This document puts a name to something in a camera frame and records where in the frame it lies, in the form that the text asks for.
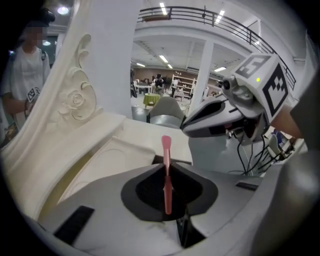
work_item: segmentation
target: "gray seat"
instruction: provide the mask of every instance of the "gray seat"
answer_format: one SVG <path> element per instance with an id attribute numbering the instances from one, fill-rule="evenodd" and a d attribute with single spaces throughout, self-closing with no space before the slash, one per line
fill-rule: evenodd
<path id="1" fill-rule="evenodd" d="M 185 113 L 180 109 L 174 98 L 162 97 L 150 109 L 146 116 L 146 122 L 154 125 L 180 129 L 181 123 L 186 118 Z"/>

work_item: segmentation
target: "hand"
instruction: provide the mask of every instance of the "hand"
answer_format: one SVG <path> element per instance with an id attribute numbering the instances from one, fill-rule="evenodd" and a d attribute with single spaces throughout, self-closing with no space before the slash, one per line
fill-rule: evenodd
<path id="1" fill-rule="evenodd" d="M 29 116 L 32 109 L 34 108 L 36 101 L 29 102 L 27 99 L 25 100 L 25 115 Z"/>

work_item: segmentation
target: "black cable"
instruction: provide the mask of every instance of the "black cable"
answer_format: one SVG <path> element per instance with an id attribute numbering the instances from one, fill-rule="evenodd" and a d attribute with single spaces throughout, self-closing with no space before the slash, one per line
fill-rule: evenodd
<path id="1" fill-rule="evenodd" d="M 236 151 L 238 152 L 238 156 L 239 156 L 239 158 L 240 158 L 240 161 L 241 161 L 241 164 L 242 164 L 242 167 L 243 167 L 243 170 L 244 170 L 243 173 L 245 174 L 245 173 L 246 173 L 246 167 L 245 167 L 244 162 L 242 161 L 242 158 L 241 158 L 240 152 L 239 152 L 239 148 L 240 148 L 240 145 L 241 145 L 241 143 L 242 143 L 242 141 L 243 141 L 243 139 L 244 139 L 244 136 L 245 136 L 245 134 L 242 135 L 241 140 L 240 140 L 240 142 L 239 142 L 239 144 L 238 144 L 238 147 L 236 148 Z"/>
<path id="2" fill-rule="evenodd" d="M 248 170 L 247 172 L 245 172 L 244 175 L 247 175 L 247 173 L 251 172 L 251 171 L 257 166 L 257 164 L 260 162 L 260 160 L 261 160 L 261 158 L 262 158 L 262 156 L 263 156 L 263 154 L 264 154 L 263 151 L 265 150 L 266 142 L 265 142 L 264 137 L 263 137 L 262 135 L 261 135 L 261 138 L 262 138 L 262 142 L 263 142 L 262 153 L 261 153 L 258 161 L 254 164 L 254 166 L 253 166 L 250 170 Z"/>
<path id="3" fill-rule="evenodd" d="M 278 156 L 281 155 L 281 152 L 277 154 L 275 157 L 272 157 L 268 162 L 266 162 L 264 165 L 260 166 L 258 170 L 260 170 L 262 167 L 265 167 L 267 164 L 271 163 L 273 160 L 275 160 Z"/>
<path id="4" fill-rule="evenodd" d="M 263 154 L 263 152 L 265 151 L 265 148 L 263 148 L 258 154 L 256 154 L 254 156 L 254 158 L 256 158 L 257 156 L 259 156 L 260 154 Z"/>
<path id="5" fill-rule="evenodd" d="M 251 156 L 250 156 L 250 159 L 249 159 L 249 162 L 248 162 L 248 166 L 246 168 L 246 172 L 249 173 L 249 166 L 250 166 L 250 162 L 251 162 L 251 158 L 252 158 L 252 155 L 254 154 L 254 144 L 252 143 L 251 144 Z"/>
<path id="6" fill-rule="evenodd" d="M 266 173 L 266 172 L 267 172 L 267 170 L 268 170 L 271 166 L 272 166 L 272 163 L 270 163 L 270 165 L 268 166 L 268 168 L 267 168 L 267 169 L 259 171 L 259 172 L 258 172 L 258 174 Z"/>

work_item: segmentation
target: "black holder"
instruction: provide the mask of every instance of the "black holder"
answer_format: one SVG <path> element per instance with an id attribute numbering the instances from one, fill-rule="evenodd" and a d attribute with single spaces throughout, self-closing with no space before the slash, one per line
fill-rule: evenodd
<path id="1" fill-rule="evenodd" d="M 172 213 L 165 212 L 166 168 L 158 164 L 151 170 L 132 178 L 122 188 L 124 206 L 142 221 L 173 221 L 204 214 L 218 197 L 217 186 L 180 165 L 170 165 L 172 182 Z"/>

